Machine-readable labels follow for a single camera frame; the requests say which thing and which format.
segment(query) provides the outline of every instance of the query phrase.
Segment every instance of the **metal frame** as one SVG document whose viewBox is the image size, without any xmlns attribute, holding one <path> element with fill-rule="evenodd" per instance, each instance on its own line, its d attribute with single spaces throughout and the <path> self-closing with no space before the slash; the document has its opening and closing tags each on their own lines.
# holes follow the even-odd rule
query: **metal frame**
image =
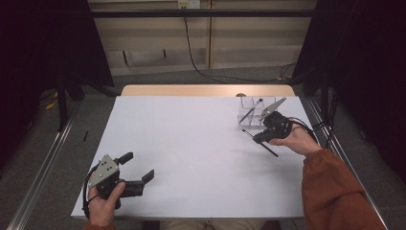
<svg viewBox="0 0 406 230">
<path fill-rule="evenodd" d="M 317 104 L 317 102 L 315 100 L 312 99 L 307 99 L 306 100 L 308 102 L 308 105 L 311 109 L 311 111 L 313 112 L 313 115 L 315 117 L 315 119 L 317 120 L 318 123 L 321 123 L 324 119 L 322 116 L 322 109 L 320 108 L 320 106 Z M 326 139 L 328 139 L 328 136 L 331 133 L 331 127 L 330 126 L 322 126 L 322 131 L 323 134 L 325 135 Z M 329 145 L 331 150 L 338 156 L 341 158 L 341 160 L 343 160 L 343 162 L 350 168 L 351 172 L 353 173 L 353 175 L 355 176 L 355 178 L 358 180 L 358 182 L 361 184 L 361 187 L 364 189 L 365 194 L 367 196 L 367 200 L 370 203 L 370 205 L 373 207 L 373 209 L 375 210 L 375 212 L 378 214 L 378 217 L 380 218 L 382 224 L 384 225 L 385 229 L 389 229 L 387 224 L 385 223 L 384 219 L 382 218 L 378 208 L 376 207 L 375 202 L 373 201 L 372 197 L 370 196 L 370 194 L 368 193 L 368 191 L 365 189 L 364 184 L 362 183 L 361 179 L 359 178 L 358 174 L 356 173 L 354 167 L 352 166 L 350 160 L 347 158 L 346 153 L 344 152 L 343 148 L 341 147 L 340 142 L 338 141 L 337 137 L 335 136 L 334 133 L 332 133 L 330 135 L 330 141 L 329 141 Z"/>
</svg>

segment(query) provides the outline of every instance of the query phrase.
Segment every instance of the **hand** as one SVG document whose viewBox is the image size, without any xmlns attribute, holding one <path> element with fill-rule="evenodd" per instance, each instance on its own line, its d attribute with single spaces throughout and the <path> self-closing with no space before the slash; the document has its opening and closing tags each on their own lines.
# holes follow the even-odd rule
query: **hand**
<svg viewBox="0 0 406 230">
<path fill-rule="evenodd" d="M 289 147 L 291 150 L 304 156 L 322 149 L 316 142 L 314 142 L 313 138 L 310 137 L 303 127 L 296 124 L 293 124 L 292 131 L 286 138 L 271 139 L 269 144 Z"/>
<path fill-rule="evenodd" d="M 105 200 L 97 196 L 99 191 L 96 187 L 89 190 L 87 195 L 88 199 L 93 198 L 89 203 L 90 210 L 90 223 L 95 226 L 105 227 L 111 225 L 114 219 L 114 210 L 116 206 L 116 200 L 123 193 L 125 188 L 125 183 L 119 183 L 116 188 L 114 188 L 110 197 Z"/>
</svg>

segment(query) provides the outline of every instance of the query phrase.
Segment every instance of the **white paper sheet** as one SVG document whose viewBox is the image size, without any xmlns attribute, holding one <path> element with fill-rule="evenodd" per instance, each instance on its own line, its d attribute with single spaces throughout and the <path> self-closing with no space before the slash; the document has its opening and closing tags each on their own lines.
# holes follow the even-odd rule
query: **white paper sheet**
<svg viewBox="0 0 406 230">
<path fill-rule="evenodd" d="M 122 198 L 116 211 L 136 219 L 281 219 L 303 216 L 304 158 L 285 147 L 273 156 L 241 130 L 239 98 L 119 97 L 92 166 L 133 151 L 121 178 L 155 178 L 143 196 Z M 310 123 L 297 97 L 279 107 Z M 260 129 L 249 129 L 253 135 Z M 81 194 L 72 216 L 84 218 Z"/>
</svg>

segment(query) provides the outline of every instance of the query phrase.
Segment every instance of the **black cable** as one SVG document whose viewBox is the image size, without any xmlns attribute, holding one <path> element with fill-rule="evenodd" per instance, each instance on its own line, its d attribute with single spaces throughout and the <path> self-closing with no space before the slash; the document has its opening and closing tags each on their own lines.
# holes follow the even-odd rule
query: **black cable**
<svg viewBox="0 0 406 230">
<path fill-rule="evenodd" d="M 283 75 L 284 75 L 284 73 L 286 73 L 286 71 L 287 71 L 291 66 L 296 65 L 296 63 L 297 63 L 297 62 L 292 62 L 292 63 L 290 63 L 290 64 L 285 64 L 284 66 L 281 67 L 281 70 L 280 70 L 280 78 L 281 78 L 281 80 L 283 80 Z"/>
<path fill-rule="evenodd" d="M 202 72 L 200 72 L 196 65 L 194 64 L 194 60 L 193 60 L 193 56 L 192 56 L 192 49 L 191 49 L 191 42 L 189 40 L 189 28 L 188 28 L 188 19 L 186 17 L 184 17 L 184 21 L 185 21 L 185 29 L 186 29 L 186 37 L 188 39 L 188 46 L 189 46 L 189 55 L 191 56 L 191 61 L 192 61 L 192 66 L 194 68 L 194 70 L 199 73 L 202 77 L 209 79 L 209 80 L 213 80 L 213 81 L 217 81 L 223 84 L 227 84 L 226 82 L 222 81 L 222 80 L 217 80 L 215 78 L 222 78 L 222 79 L 230 79 L 230 80 L 238 80 L 238 81 L 251 81 L 251 82 L 261 82 L 261 83 L 266 83 L 266 82 L 271 82 L 271 81 L 276 81 L 279 78 L 274 78 L 272 80 L 248 80 L 248 79 L 242 79 L 242 78 L 235 78 L 235 77 L 229 77 L 229 76 L 219 76 L 219 75 L 207 75 L 204 74 Z"/>
<path fill-rule="evenodd" d="M 91 197 L 89 200 L 87 200 L 87 203 L 89 204 L 90 201 L 92 201 L 92 200 L 93 200 L 94 198 L 96 198 L 97 196 L 99 196 L 99 195 L 95 195 L 95 196 Z"/>
<path fill-rule="evenodd" d="M 94 197 L 92 197 L 89 201 L 87 201 L 86 196 L 87 196 L 87 184 L 89 183 L 90 176 L 92 173 L 98 168 L 99 164 L 97 164 L 95 167 L 93 167 L 90 172 L 86 175 L 86 178 L 84 179 L 84 184 L 83 184 L 83 193 L 82 193 L 82 198 L 83 198 L 83 207 L 81 210 L 83 210 L 84 215 L 89 219 L 90 217 L 90 211 L 89 211 L 89 202 L 92 200 Z"/>
<path fill-rule="evenodd" d="M 328 133 L 328 137 L 327 137 L 327 141 L 326 141 L 326 149 L 328 148 L 329 141 L 331 140 L 331 136 L 332 136 L 332 132 L 333 132 L 333 128 L 334 128 L 334 117 L 335 117 L 336 110 L 337 110 L 337 94 L 334 91 L 333 95 L 332 95 L 332 99 L 331 99 L 330 110 L 328 113 L 330 132 Z"/>
<path fill-rule="evenodd" d="M 203 77 L 206 78 L 206 79 L 213 80 L 213 81 L 217 81 L 217 82 L 220 82 L 220 83 L 223 83 L 223 84 L 227 84 L 227 83 L 224 82 L 224 81 L 213 79 L 213 77 L 207 76 L 207 75 L 203 74 L 202 72 L 200 72 L 200 71 L 197 69 L 196 65 L 194 64 L 194 60 L 193 60 L 193 56 L 192 56 L 192 49 L 191 49 L 191 42 L 190 42 L 190 40 L 189 40 L 188 19 L 187 19 L 186 17 L 184 17 L 183 20 L 184 20 L 184 22 L 185 22 L 186 38 L 188 39 L 189 55 L 191 56 L 192 66 L 193 66 L 194 70 L 197 71 L 197 73 L 199 73 L 201 76 L 203 76 Z"/>
</svg>

